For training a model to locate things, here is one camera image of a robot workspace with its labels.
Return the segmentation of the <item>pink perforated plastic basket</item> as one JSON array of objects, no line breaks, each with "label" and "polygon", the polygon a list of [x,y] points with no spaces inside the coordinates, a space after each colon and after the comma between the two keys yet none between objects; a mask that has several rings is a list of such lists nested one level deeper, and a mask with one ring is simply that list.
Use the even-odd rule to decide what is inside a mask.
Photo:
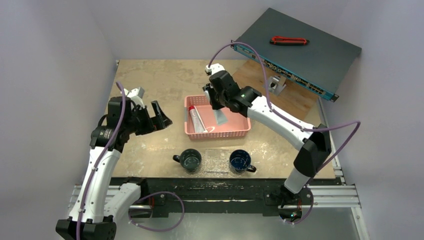
[{"label": "pink perforated plastic basket", "polygon": [[[192,119],[189,114],[189,107],[196,106],[199,115],[203,121],[205,128],[215,127],[215,130],[210,133],[195,133]],[[251,129],[249,118],[231,112],[227,108],[223,108],[228,122],[223,125],[217,125],[214,116],[214,111],[205,95],[188,95],[184,99],[185,121],[184,131],[192,141],[212,140],[212,139],[228,139],[245,137]]]}]

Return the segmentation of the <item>red cap toothpaste tube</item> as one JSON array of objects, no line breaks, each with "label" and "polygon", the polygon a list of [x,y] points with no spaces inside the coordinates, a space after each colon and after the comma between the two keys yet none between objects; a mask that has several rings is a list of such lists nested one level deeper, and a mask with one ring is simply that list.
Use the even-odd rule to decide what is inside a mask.
[{"label": "red cap toothpaste tube", "polygon": [[190,114],[194,132],[195,133],[206,133],[206,127],[204,126],[204,123],[202,121],[202,118],[200,117],[200,114],[198,112],[198,109],[196,106],[191,105],[188,107],[188,112]]}]

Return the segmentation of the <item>dark green mug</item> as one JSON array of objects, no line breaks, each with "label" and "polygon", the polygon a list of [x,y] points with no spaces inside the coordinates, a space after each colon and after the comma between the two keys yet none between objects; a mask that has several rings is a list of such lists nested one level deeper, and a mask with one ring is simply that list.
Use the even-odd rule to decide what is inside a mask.
[{"label": "dark green mug", "polygon": [[201,153],[193,148],[183,150],[180,155],[173,155],[172,159],[178,162],[188,173],[197,172],[202,163]]}]

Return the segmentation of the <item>dark blue mug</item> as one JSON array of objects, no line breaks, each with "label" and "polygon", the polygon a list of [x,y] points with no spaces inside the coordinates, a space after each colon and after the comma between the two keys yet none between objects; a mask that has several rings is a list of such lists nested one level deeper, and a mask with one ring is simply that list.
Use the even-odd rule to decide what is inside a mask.
[{"label": "dark blue mug", "polygon": [[255,173],[257,168],[252,165],[250,154],[242,149],[234,150],[229,156],[229,169],[235,174]]}]

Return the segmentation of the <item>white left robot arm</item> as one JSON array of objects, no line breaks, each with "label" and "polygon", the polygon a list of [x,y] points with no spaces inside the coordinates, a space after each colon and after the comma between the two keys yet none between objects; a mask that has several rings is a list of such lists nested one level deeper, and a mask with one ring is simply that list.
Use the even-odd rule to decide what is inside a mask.
[{"label": "white left robot arm", "polygon": [[59,219],[55,231],[65,240],[113,240],[117,220],[128,211],[130,202],[146,203],[149,191],[142,177],[129,177],[111,202],[106,203],[113,171],[132,134],[146,135],[164,130],[173,122],[159,103],[151,102],[155,113],[135,97],[112,97],[107,113],[91,132],[89,161],[80,193],[68,218]]}]

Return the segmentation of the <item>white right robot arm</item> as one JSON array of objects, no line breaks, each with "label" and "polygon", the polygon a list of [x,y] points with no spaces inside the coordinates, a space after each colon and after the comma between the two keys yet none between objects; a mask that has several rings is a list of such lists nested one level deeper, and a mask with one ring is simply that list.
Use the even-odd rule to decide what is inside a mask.
[{"label": "white right robot arm", "polygon": [[233,113],[255,120],[285,138],[298,154],[294,168],[285,180],[280,196],[288,204],[300,198],[301,189],[312,179],[328,159],[331,150],[330,134],[325,125],[315,127],[273,104],[258,90],[240,88],[229,72],[221,66],[206,67],[209,77],[202,89],[213,110],[228,109]]}]

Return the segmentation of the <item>wooden board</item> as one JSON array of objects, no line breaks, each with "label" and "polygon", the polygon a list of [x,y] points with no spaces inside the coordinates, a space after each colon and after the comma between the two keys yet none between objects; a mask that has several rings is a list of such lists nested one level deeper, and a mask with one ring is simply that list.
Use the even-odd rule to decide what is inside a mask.
[{"label": "wooden board", "polygon": [[[265,95],[264,76],[259,63],[247,60],[232,74],[232,77],[241,88],[251,86]],[[304,122],[319,125],[321,123],[319,96],[284,77],[281,77],[281,80],[285,81],[286,87],[279,95],[271,93],[270,101]]]}]

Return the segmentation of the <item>red black utility knife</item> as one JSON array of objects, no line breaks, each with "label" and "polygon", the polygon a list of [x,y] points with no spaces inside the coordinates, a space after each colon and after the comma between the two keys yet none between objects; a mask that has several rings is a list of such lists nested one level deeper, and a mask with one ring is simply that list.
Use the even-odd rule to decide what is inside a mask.
[{"label": "red black utility knife", "polygon": [[306,46],[310,41],[301,37],[273,36],[269,43],[275,46]]}]

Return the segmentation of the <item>grey metal bracket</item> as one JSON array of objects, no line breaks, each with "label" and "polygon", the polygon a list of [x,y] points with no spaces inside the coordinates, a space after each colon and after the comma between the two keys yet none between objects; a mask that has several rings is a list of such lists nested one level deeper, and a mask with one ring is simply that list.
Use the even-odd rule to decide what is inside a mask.
[{"label": "grey metal bracket", "polygon": [[286,78],[279,75],[270,76],[267,79],[267,89],[270,94],[279,96],[282,91],[286,88]]}]

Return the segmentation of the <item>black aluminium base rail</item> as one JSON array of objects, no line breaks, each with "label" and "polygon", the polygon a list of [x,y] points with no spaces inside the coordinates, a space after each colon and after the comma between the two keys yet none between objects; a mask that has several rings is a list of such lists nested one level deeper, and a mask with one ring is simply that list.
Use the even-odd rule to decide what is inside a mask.
[{"label": "black aluminium base rail", "polygon": [[153,217],[170,213],[261,214],[298,222],[311,208],[360,206],[354,186],[338,179],[314,180],[299,193],[285,189],[281,178],[158,178],[114,177],[92,183],[88,193],[76,186],[70,217],[100,222],[118,219],[128,210],[151,211]]}]

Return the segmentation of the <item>teal network switch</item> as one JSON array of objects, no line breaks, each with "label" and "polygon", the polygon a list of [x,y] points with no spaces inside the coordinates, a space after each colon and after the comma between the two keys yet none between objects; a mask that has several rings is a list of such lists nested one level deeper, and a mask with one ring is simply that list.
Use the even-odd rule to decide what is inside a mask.
[{"label": "teal network switch", "polygon": [[[274,36],[304,38],[308,45],[280,46]],[[342,80],[362,49],[323,30],[268,8],[232,45],[234,51],[335,102]]]}]

